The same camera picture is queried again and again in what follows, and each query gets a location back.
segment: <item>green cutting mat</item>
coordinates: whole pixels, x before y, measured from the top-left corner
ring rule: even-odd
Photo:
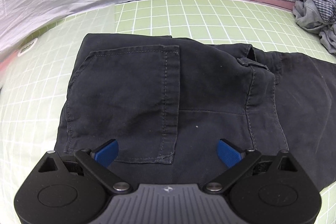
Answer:
[[[105,32],[172,35],[209,44],[250,43],[264,51],[302,52],[336,63],[317,36],[295,24],[291,12],[242,0],[134,1],[44,27],[23,42],[38,37],[36,45],[8,68],[0,97],[0,190],[3,207],[13,218],[17,188],[46,149],[53,148],[81,42],[87,33]],[[335,185],[321,192],[318,224],[335,224]]]

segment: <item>crumpled gray cloth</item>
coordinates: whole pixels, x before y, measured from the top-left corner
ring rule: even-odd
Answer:
[[[336,55],[336,0],[296,1],[293,14],[297,25],[319,34],[322,45]]]

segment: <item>logo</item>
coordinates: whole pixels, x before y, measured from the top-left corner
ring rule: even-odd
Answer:
[[[163,188],[167,193],[170,193],[172,190],[174,190],[174,188],[170,187],[170,186],[166,186],[165,188]]]

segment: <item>seam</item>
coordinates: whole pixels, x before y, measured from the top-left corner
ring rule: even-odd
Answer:
[[[274,115],[275,115],[275,118],[276,118],[276,120],[277,120],[277,124],[278,124],[278,126],[279,126],[279,128],[280,128],[280,131],[281,131],[281,133],[282,133],[283,140],[285,141],[286,149],[289,150],[289,149],[288,149],[287,139],[286,139],[286,136],[285,136],[285,134],[284,134],[284,131],[282,130],[282,127],[281,127],[281,125],[280,125],[280,122],[279,122],[279,119],[278,119],[277,110],[276,110],[276,108],[275,108],[275,77],[274,77],[274,81],[273,81],[273,94],[272,94],[272,97],[273,97],[273,110],[274,110]]]
[[[170,153],[169,155],[159,156],[155,158],[128,158],[128,157],[120,157],[116,158],[115,161],[121,161],[121,160],[152,160],[152,159],[164,159],[170,157],[174,153]]]
[[[93,55],[93,56],[110,56],[110,55],[120,55],[120,54],[127,54],[127,53],[138,53],[138,52],[165,52],[167,53],[167,51],[137,51],[137,52],[121,52],[118,54],[103,54],[103,55]],[[176,55],[179,55],[178,52],[174,52],[174,51],[170,51],[171,53],[175,53]]]
[[[79,77],[79,75],[86,69],[86,67],[90,64],[91,60],[93,59],[93,56],[90,58],[89,62],[85,65],[85,67],[78,73],[78,75],[73,79],[71,85],[73,85],[76,81],[76,79]],[[70,112],[69,112],[69,100],[67,100],[67,112],[68,112],[68,118],[70,119]],[[68,143],[68,147],[67,147],[67,150],[71,150],[71,151],[76,151],[74,149],[71,149],[70,148],[70,144],[72,142],[72,130],[71,130],[71,124],[70,122],[67,121],[67,125],[68,125],[68,137],[70,139],[69,143]]]
[[[202,110],[202,109],[179,109],[179,111],[185,111],[185,112],[213,112],[213,113],[224,113],[224,114],[232,114],[232,115],[237,115],[237,116],[244,116],[244,114],[237,114],[237,113],[231,113],[231,112],[225,112],[225,111]]]
[[[275,70],[275,74],[274,74],[275,77],[276,77],[276,79],[275,79],[275,84],[276,85],[280,83],[280,73],[281,73],[281,68],[282,68],[282,58],[283,58],[283,53],[280,52],[279,53],[279,62],[276,63],[278,66],[275,66],[276,70]]]
[[[166,140],[166,108],[167,108],[167,53],[165,54],[165,91],[164,91],[164,106],[163,106],[163,137],[162,137],[162,143],[161,143],[161,147],[160,147],[160,152],[159,155],[161,155],[162,150],[163,150],[163,145],[165,143]]]
[[[255,78],[255,70],[253,69],[252,66],[250,66],[250,68],[252,69],[252,80],[251,80],[249,93],[247,95],[245,109],[246,109],[247,122],[248,122],[248,125],[249,125],[249,131],[250,131],[250,136],[251,136],[251,140],[252,140],[253,149],[257,150],[257,145],[255,143],[255,138],[254,138],[252,128],[251,128],[251,122],[250,122],[250,117],[249,117],[249,106],[248,106],[249,103],[250,103],[251,91],[252,91],[252,88],[253,88],[254,78]]]

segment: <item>pants back pocket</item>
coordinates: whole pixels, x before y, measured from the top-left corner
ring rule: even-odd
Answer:
[[[171,164],[179,94],[179,46],[91,52],[69,82],[64,152],[114,138],[116,161]]]

